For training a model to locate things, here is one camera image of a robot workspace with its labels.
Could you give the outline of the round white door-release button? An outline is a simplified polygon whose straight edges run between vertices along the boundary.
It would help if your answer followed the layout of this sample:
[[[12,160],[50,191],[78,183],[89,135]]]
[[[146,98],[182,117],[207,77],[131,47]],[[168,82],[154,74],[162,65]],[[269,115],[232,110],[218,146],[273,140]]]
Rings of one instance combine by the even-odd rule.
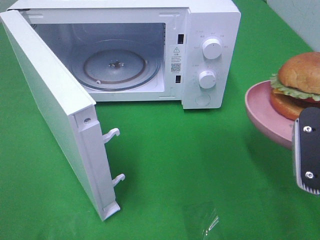
[[[211,97],[208,94],[202,94],[200,96],[197,96],[195,99],[195,102],[199,105],[199,106],[207,106],[211,101]]]

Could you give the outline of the white round knob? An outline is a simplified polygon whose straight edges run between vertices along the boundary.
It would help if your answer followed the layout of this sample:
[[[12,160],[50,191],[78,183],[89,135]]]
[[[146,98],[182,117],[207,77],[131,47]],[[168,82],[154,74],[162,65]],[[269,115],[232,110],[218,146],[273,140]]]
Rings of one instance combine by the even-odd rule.
[[[206,59],[213,60],[222,54],[222,42],[217,38],[209,38],[202,44],[202,53]]]
[[[199,74],[199,85],[203,89],[210,89],[216,85],[217,78],[213,71],[206,70]]]

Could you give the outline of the burger with lettuce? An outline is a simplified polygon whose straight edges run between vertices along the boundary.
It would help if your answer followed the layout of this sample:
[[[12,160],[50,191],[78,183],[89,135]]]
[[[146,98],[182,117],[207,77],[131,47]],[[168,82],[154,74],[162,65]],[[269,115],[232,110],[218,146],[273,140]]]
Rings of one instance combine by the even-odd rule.
[[[274,110],[295,120],[308,107],[320,106],[320,53],[305,52],[287,60],[270,78]]]

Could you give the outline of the white microwave door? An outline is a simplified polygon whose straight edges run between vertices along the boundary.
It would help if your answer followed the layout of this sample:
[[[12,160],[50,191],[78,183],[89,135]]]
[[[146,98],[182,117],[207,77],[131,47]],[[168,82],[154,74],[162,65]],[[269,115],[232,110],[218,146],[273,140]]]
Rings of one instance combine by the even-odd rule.
[[[36,105],[101,220],[120,206],[105,144],[120,134],[103,134],[96,102],[17,10],[0,18]]]

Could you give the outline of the white warning label with QR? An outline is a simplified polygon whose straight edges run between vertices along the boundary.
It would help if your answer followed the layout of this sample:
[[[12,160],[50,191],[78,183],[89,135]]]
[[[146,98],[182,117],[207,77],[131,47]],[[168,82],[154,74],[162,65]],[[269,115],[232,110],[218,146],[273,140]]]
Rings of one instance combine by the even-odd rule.
[[[170,46],[169,66],[171,73],[180,73],[183,63],[183,51],[177,44]]]

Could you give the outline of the glass microwave turntable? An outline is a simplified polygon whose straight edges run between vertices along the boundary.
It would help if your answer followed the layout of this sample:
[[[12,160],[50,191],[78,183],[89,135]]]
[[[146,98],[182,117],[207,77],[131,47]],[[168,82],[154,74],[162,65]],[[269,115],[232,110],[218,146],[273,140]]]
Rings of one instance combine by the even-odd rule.
[[[84,86],[106,92],[142,86],[158,73],[164,46],[132,40],[104,40],[75,47],[72,74]]]

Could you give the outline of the white microwave oven body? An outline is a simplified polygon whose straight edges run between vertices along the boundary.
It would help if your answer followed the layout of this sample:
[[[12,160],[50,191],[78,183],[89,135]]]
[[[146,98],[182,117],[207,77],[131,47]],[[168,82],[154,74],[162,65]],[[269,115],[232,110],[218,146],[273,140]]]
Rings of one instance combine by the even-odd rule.
[[[106,40],[129,40],[163,45],[163,60],[149,82],[121,91],[103,91],[81,84],[96,102],[180,101],[184,109],[215,109],[224,91],[241,13],[231,0],[19,0],[16,10],[53,51],[68,71],[75,47]],[[203,55],[203,43],[219,39],[216,59]],[[182,69],[171,73],[170,46],[182,48]],[[199,74],[212,71],[216,84],[199,85]],[[199,106],[196,97],[210,95]]]

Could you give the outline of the pink round plate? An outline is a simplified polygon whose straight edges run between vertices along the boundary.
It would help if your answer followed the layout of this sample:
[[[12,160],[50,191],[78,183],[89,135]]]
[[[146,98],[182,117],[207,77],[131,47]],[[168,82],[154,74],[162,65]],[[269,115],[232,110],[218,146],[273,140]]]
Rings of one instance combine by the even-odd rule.
[[[275,143],[292,148],[294,121],[279,114],[271,105],[269,80],[251,86],[245,94],[246,113],[253,125]]]

